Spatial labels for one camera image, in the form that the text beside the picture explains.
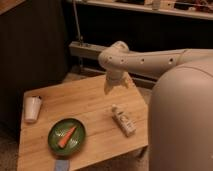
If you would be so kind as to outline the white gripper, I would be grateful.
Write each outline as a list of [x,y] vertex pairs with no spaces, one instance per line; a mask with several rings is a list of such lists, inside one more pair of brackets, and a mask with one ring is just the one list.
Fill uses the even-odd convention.
[[106,71],[106,82],[104,83],[104,92],[109,94],[113,89],[113,86],[122,85],[128,88],[130,80],[125,77],[125,72],[121,70],[107,70]]

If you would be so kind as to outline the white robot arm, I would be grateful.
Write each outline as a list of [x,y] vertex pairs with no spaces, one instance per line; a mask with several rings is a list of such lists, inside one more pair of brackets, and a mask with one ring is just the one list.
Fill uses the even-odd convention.
[[213,49],[132,52],[118,41],[98,56],[107,79],[157,80],[148,111],[149,171],[213,171]]

